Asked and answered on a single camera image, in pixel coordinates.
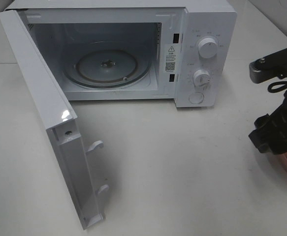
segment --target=round button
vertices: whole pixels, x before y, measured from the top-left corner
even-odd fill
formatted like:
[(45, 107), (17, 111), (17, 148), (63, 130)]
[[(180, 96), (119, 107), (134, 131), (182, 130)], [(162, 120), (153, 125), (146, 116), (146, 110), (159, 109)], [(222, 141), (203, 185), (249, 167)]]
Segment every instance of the round button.
[(193, 74), (193, 84), (201, 87), (210, 82), (209, 72), (206, 70), (198, 70)]
[(218, 51), (218, 42), (211, 37), (203, 38), (198, 43), (198, 51), (202, 58), (208, 59), (214, 57)]
[(192, 95), (189, 96), (189, 102), (193, 104), (200, 104), (203, 102), (204, 95), (200, 92), (194, 92)]

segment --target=qr code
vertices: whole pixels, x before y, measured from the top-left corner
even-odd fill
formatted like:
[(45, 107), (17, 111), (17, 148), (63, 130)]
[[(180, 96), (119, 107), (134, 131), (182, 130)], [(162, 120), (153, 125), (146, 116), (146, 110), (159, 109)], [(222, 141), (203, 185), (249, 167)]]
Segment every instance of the qr code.
[(175, 70), (175, 62), (167, 62), (165, 64), (165, 71)]

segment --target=screw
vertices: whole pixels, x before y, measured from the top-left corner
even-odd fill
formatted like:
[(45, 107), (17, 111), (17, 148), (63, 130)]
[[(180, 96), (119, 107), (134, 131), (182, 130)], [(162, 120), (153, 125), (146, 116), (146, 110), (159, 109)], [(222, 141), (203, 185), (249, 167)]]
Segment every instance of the screw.
[(72, 131), (67, 131), (67, 132), (65, 132), (65, 134), (64, 135), (66, 135), (66, 136), (70, 136), (72, 134)]
[(261, 59), (259, 59), (259, 62), (260, 62), (260, 63), (265, 63), (266, 60), (265, 60), (265, 58), (261, 58)]

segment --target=microwave top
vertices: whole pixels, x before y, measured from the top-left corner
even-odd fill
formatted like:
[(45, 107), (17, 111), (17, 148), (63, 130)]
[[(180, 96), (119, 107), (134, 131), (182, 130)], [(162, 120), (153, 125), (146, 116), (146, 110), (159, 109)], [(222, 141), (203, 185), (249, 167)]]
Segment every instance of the microwave top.
[(229, 12), (226, 0), (15, 0), (7, 10), (42, 8), (158, 8), (185, 7), (188, 12)]

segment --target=control panel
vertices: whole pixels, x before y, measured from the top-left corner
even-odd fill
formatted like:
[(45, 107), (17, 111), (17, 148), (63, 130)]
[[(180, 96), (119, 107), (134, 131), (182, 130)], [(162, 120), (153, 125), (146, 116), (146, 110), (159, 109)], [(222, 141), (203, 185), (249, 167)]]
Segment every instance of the control panel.
[(235, 20), (234, 11), (188, 13), (176, 87), (177, 107), (214, 105)]

